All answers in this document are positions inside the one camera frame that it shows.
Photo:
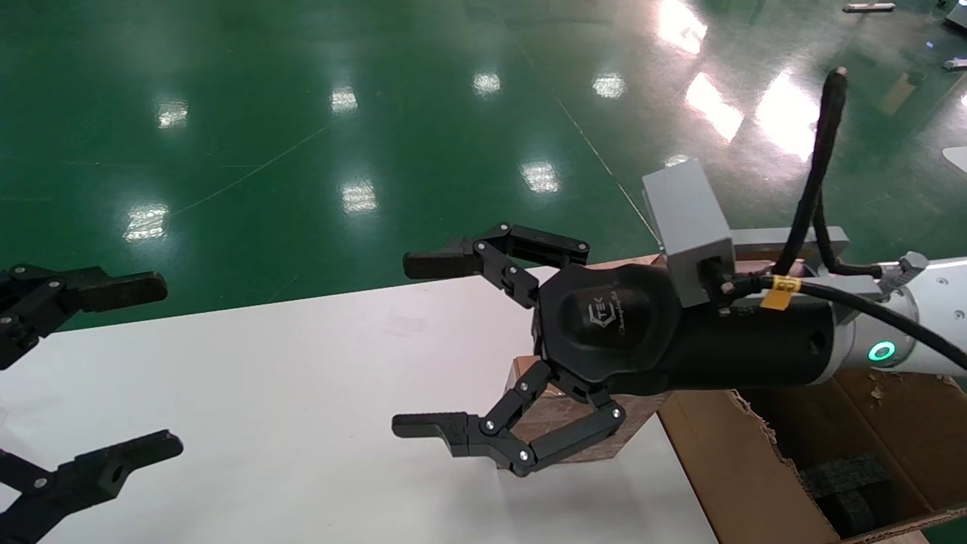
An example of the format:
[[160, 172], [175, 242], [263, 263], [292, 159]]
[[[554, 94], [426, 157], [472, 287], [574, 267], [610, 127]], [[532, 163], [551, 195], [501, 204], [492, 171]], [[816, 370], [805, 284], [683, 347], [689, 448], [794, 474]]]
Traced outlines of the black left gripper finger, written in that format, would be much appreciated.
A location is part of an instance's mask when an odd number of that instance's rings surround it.
[[169, 430], [84, 453], [55, 471], [4, 450], [2, 485], [20, 495], [2, 512], [1, 541], [38, 543], [66, 517], [116, 499], [133, 471], [183, 451], [182, 440]]
[[165, 300], [157, 272], [112, 277], [100, 267], [56, 271], [20, 263], [1, 273], [1, 369], [78, 313], [101, 313]]

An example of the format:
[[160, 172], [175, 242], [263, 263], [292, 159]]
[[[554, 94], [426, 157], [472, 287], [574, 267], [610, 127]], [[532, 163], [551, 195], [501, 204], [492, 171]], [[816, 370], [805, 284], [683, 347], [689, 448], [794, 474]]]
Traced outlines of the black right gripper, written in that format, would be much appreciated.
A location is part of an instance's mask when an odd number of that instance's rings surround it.
[[[536, 308], [534, 333], [542, 359], [486, 416], [397, 414], [393, 433], [438, 437], [453, 458], [488, 457], [525, 478], [618, 431], [626, 411], [607, 391], [650, 396], [798, 387], [818, 382], [831, 365], [835, 323], [826, 304], [802, 302], [773, 311], [753, 301], [728, 314], [711, 303], [686, 308], [666, 269], [580, 266], [587, 264], [589, 252], [586, 241], [509, 223], [442, 250], [407, 252], [402, 269], [408, 279], [481, 276], [517, 305]], [[539, 288], [539, 280], [517, 261], [565, 268]], [[584, 400], [592, 412], [524, 442], [512, 428], [549, 385]]]

